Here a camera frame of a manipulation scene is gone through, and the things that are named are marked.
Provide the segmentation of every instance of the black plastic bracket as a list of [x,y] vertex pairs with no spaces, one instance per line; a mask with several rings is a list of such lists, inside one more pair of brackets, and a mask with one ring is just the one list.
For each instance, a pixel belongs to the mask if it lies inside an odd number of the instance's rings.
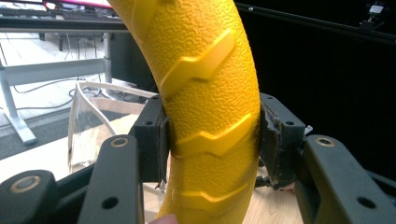
[[168,120],[163,109],[163,100],[160,95],[156,95],[148,100],[129,132],[137,140],[143,182],[166,183]]
[[292,156],[304,142],[305,125],[274,96],[261,93],[262,144],[260,157],[268,176],[256,187],[279,189],[295,181]]
[[101,147],[78,223],[144,223],[137,142],[124,134]]
[[338,140],[308,136],[300,161],[296,196],[304,223],[395,222],[391,200]]
[[47,223],[57,202],[51,172],[33,170],[14,175],[0,185],[0,223]]

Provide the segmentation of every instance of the black wall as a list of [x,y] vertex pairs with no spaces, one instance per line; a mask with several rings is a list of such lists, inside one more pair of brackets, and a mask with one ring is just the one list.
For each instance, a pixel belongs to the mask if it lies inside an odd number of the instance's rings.
[[110,57],[114,78],[132,82],[141,90],[158,92],[146,59],[131,34],[112,34]]
[[260,91],[396,180],[396,48],[240,12]]

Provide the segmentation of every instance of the dark backdrop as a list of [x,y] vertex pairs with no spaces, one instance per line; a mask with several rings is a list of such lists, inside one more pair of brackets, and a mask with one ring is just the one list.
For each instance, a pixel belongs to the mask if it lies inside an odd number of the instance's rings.
[[396,48],[240,12],[261,92],[396,180]]

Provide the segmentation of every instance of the gray carpet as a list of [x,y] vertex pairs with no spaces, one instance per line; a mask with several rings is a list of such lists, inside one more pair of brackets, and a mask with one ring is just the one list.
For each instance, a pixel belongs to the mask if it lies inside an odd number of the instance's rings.
[[[109,120],[126,116],[110,111],[101,112]],[[90,115],[85,114],[81,116],[90,120],[91,127],[102,124],[94,114],[90,113]],[[0,128],[0,160],[66,137],[69,126],[69,109],[28,119],[26,123],[37,138],[37,143],[31,146],[25,146],[10,125],[2,127]]]

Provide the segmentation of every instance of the wooden surface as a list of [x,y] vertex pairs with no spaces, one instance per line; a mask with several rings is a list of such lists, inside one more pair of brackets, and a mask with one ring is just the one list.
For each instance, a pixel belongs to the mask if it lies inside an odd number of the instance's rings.
[[[112,121],[120,133],[129,131],[137,115]],[[0,161],[0,182],[27,170],[44,169],[52,171],[57,180],[68,175],[67,138],[42,147],[37,147]],[[265,175],[265,169],[258,169],[258,175]],[[156,183],[144,184],[145,218],[153,220],[159,211],[164,193],[155,189]],[[289,191],[274,191],[270,188],[254,189],[244,220],[248,223],[303,223],[295,195]]]

